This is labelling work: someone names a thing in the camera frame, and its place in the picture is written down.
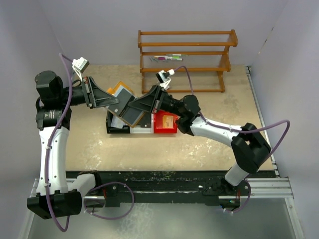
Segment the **black card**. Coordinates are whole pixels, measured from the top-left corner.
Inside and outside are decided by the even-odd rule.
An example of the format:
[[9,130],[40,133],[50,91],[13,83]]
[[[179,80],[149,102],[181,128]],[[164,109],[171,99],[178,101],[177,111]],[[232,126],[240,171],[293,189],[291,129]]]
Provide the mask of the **black card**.
[[134,100],[135,96],[132,92],[128,91],[125,88],[122,88],[117,91],[116,99],[118,99],[119,102],[114,105],[108,106],[108,111],[118,117],[121,117],[125,112],[128,103]]

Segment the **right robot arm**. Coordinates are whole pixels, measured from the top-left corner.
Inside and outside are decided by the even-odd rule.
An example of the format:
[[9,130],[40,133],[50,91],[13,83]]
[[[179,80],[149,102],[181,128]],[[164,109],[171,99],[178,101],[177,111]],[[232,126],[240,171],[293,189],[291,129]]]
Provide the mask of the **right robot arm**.
[[206,137],[229,146],[235,164],[228,170],[222,182],[222,191],[233,195],[239,184],[250,174],[256,173],[266,161],[271,148],[257,128],[247,123],[244,126],[230,125],[205,118],[195,95],[175,99],[163,87],[154,85],[145,95],[129,102],[129,107],[143,112],[158,110],[178,116],[178,130],[191,136]]

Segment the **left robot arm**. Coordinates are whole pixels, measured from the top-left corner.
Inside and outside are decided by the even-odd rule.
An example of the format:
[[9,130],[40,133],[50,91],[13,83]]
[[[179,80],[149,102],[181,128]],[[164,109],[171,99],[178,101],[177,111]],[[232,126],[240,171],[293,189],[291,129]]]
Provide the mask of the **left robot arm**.
[[36,123],[41,142],[41,167],[34,196],[27,208],[42,219],[68,217],[81,212],[85,195],[101,193],[103,184],[96,171],[79,173],[67,183],[66,146],[70,132],[71,106],[86,104],[94,109],[119,102],[102,90],[93,77],[84,77],[77,86],[64,87],[55,72],[47,70],[35,76]]

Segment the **orange leather card holder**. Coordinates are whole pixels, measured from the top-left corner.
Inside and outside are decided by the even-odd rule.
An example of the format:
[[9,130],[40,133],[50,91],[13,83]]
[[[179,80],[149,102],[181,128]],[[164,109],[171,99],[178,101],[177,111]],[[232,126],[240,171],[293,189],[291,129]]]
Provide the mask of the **orange leather card holder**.
[[129,127],[135,127],[145,112],[129,106],[129,103],[137,98],[133,90],[124,82],[119,81],[114,88],[109,88],[107,92],[119,100],[118,103],[108,106],[107,110]]

